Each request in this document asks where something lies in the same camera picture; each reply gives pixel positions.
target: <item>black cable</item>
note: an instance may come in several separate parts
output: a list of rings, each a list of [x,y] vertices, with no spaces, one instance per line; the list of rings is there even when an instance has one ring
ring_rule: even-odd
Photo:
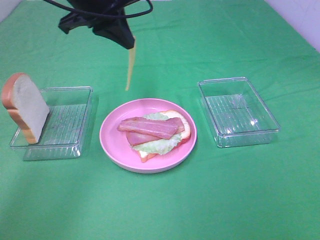
[[[130,18],[135,18],[135,17],[139,17],[139,16],[142,16],[142,15],[146,15],[148,13],[151,13],[152,10],[154,9],[154,6],[152,5],[151,1],[150,0],[146,0],[147,3],[150,6],[149,10],[142,11],[142,12],[139,12],[139,13],[129,14],[129,15],[107,15],[107,14],[100,14],[100,13],[96,13],[96,12],[90,12],[90,11],[83,11],[83,10],[80,10],[80,9],[75,9],[75,8],[72,8],[72,7],[68,7],[68,6],[62,5],[62,4],[60,4],[60,3],[56,2],[56,1],[53,1],[53,0],[44,0],[44,1],[49,3],[49,4],[52,4],[52,5],[56,6],[58,8],[67,10],[69,12],[72,12],[72,13],[84,14],[84,15],[89,15],[89,16],[93,16],[93,17],[97,17],[97,18],[105,18],[105,19],[130,19]]]

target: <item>bread slice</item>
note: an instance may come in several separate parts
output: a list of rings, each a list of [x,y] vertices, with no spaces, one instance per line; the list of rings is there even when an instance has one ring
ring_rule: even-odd
[[[191,137],[190,125],[189,125],[187,119],[181,113],[179,113],[175,110],[160,111],[159,113],[169,117],[169,119],[180,118],[183,125],[184,125],[184,131],[181,132],[181,142],[179,142],[179,144],[175,148],[178,148],[181,144],[184,144],[185,142],[187,142],[190,139],[190,137]],[[145,163],[149,159],[158,155],[157,153],[147,153],[145,151],[137,151],[137,153],[138,153],[142,163]]]
[[[27,74],[15,73],[4,84],[1,100],[26,141],[36,144],[50,110],[35,83]]]

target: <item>transparent tray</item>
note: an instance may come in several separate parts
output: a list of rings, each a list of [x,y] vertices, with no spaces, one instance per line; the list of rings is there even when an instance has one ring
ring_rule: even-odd
[[[210,130],[218,147],[268,144],[280,125],[246,77],[198,82]]]
[[[80,157],[89,125],[92,91],[89,86],[41,89],[50,112],[39,142],[28,144],[18,127],[10,147],[25,150],[25,161]]]

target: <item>green tablecloth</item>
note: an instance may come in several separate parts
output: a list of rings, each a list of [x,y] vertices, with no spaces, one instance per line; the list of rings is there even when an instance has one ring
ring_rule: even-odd
[[[66,160],[22,161],[0,107],[0,239],[320,239],[319,53],[263,0],[153,4],[128,20],[137,38],[128,92],[128,51],[86,27],[65,35],[57,25],[66,11],[23,1],[0,24],[2,85],[25,72],[39,88],[92,86],[98,99],[90,147]],[[271,144],[218,148],[197,82],[241,76],[281,132]],[[108,113],[139,98],[172,101],[193,117],[197,143],[179,166],[133,173],[101,148]]]

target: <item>bacon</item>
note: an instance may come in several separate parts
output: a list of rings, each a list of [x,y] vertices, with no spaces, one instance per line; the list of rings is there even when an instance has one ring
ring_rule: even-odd
[[[176,133],[178,127],[175,122],[171,121],[131,117],[121,121],[117,130],[152,135],[161,139],[170,139]]]
[[[125,136],[131,146],[136,146],[136,145],[161,139],[160,137],[157,137],[157,136],[142,134],[142,133],[133,132],[133,131],[127,131],[125,133]]]
[[[166,120],[167,122],[176,123],[178,125],[178,129],[176,130],[175,134],[179,134],[185,130],[185,125],[183,124],[180,117],[173,117]]]
[[[175,123],[178,125],[178,128],[174,134],[179,134],[185,130],[185,126],[181,121],[181,118],[174,117],[166,120],[167,122]],[[139,132],[134,131],[127,131],[126,132],[126,139],[131,146],[136,146],[140,144],[144,144],[151,141],[156,141],[161,139],[160,137],[149,135],[149,134],[142,134]]]

